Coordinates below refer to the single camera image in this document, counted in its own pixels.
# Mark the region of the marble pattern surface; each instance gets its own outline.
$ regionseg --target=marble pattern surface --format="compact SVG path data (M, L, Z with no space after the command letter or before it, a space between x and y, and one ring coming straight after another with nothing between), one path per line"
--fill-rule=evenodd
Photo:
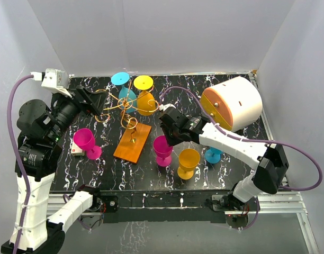
M162 92L171 86L182 86L190 89L201 97L205 88L216 85L237 75L193 75L193 76L152 76L154 80L154 98L159 101ZM119 89L111 84L110 77L83 77L72 78L71 87L82 85L92 91L107 89L117 96ZM197 115L200 108L185 92L170 91L164 104L173 103L181 112L188 115ZM105 107L115 106L116 100L109 96ZM208 147L196 143L184 142L174 146L173 161L166 168L156 164L156 155L152 149L154 139L162 135L159 127L159 112L151 116L142 116L133 112L140 123L152 126L151 133L143 148L137 165L113 157L124 129L120 126L120 109L110 111L111 119L107 123L98 123L93 117L79 116L67 130L63 139L63 152L58 162L57 174L52 184L52 191L75 191L82 184L98 186L103 191L118 190L151 190L169 191L174 189L230 189L233 185L248 176L251 169L238 159L223 154L219 163L212 165L204 159ZM81 128L90 128L96 144L102 147L102 155L97 160L87 157L73 157L70 155L71 141L74 133ZM266 139L266 131L261 119L240 131L241 135L250 139ZM177 175L178 154L186 149L196 149L201 160L194 176L190 180L181 180Z

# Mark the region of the gray floor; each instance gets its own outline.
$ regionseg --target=gray floor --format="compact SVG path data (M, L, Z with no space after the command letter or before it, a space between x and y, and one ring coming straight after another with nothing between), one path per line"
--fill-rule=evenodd
M63 253L306 254L308 250L296 214L260 214L250 229L240 233L209 222L103 224L88 233L75 222Z

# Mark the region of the wooden board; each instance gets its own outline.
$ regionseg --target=wooden board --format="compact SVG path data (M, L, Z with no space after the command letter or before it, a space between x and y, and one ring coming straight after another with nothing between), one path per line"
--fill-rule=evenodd
M151 131L151 126L138 123L136 130L137 131L134 134L134 138L136 138L135 143L130 142L131 133L133 130L125 130L123 137L121 138L120 143L114 153L116 158L137 164L137 161L142 153L143 146L145 145Z

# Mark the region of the pink goblet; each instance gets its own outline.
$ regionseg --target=pink goblet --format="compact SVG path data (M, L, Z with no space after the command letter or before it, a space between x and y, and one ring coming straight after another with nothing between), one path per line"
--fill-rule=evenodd
M95 145L95 138L90 129L84 128L75 132L73 141L78 147L86 151L90 160L96 160L101 156L101 147Z
M170 147L167 143L167 139L164 135L155 138L152 146L156 153L156 163L161 167L167 167L172 163L171 154L173 147Z

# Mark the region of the white wall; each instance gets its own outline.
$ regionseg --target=white wall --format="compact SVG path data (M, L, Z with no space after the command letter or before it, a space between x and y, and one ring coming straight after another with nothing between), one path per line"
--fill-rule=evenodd
M324 0L294 3L257 72L257 81L275 139L310 152L324 174ZM287 154L292 186L314 184L317 172L312 163L291 150ZM324 178L319 188L302 195L324 253Z
M15 155L6 124L7 100L17 79L48 67L63 69L28 2L0 0L0 248L13 232L17 200ZM27 81L16 92L14 126L24 102L33 98L48 101L51 97L40 86Z
M294 0L28 2L66 70L98 76L257 69Z

